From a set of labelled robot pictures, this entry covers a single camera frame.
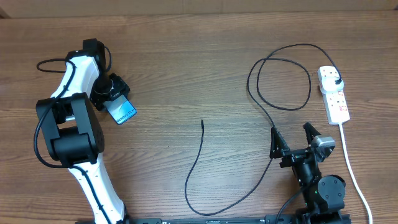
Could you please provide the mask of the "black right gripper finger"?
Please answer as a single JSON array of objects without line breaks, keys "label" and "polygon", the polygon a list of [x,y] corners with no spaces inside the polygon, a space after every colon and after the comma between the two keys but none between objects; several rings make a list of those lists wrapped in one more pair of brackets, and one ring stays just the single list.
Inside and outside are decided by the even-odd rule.
[{"label": "black right gripper finger", "polygon": [[271,148],[270,158],[277,159],[284,157],[287,152],[290,151],[290,147],[286,143],[285,139],[276,127],[271,128]]},{"label": "black right gripper finger", "polygon": [[303,125],[303,129],[305,130],[308,145],[311,145],[314,138],[320,135],[320,133],[311,125],[310,122],[306,122]]}]

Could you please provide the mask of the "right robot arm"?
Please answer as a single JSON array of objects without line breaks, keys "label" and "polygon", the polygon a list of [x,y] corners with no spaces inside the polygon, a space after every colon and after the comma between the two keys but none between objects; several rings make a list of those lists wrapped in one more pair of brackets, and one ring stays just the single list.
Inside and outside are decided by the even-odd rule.
[{"label": "right robot arm", "polygon": [[[281,159],[281,168],[292,169],[300,190],[283,204],[278,214],[265,216],[266,223],[351,223],[350,216],[341,213],[346,182],[338,175],[322,176],[318,166],[333,152],[335,140],[319,133],[309,122],[303,129],[308,146],[291,150],[277,128],[271,128],[270,158]],[[299,195],[303,196],[305,207],[284,215],[284,209]]]}]

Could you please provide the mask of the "black Samsung Galaxy smartphone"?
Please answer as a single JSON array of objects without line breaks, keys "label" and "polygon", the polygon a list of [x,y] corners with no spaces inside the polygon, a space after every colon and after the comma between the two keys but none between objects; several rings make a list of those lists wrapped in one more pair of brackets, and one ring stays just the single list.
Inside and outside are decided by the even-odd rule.
[{"label": "black Samsung Galaxy smartphone", "polygon": [[135,107],[124,95],[114,101],[105,101],[104,106],[117,124],[125,123],[137,113]]}]

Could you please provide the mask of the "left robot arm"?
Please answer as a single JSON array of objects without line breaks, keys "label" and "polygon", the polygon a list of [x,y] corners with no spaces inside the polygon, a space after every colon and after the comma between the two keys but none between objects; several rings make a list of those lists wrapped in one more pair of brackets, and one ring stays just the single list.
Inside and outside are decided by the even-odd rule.
[{"label": "left robot arm", "polygon": [[93,210],[93,223],[131,223],[104,165],[104,134],[96,111],[108,111],[117,124],[136,114],[126,82],[115,73],[111,52],[97,39],[83,41],[62,59],[63,79],[50,98],[39,100],[34,152],[47,167],[68,169]]}]

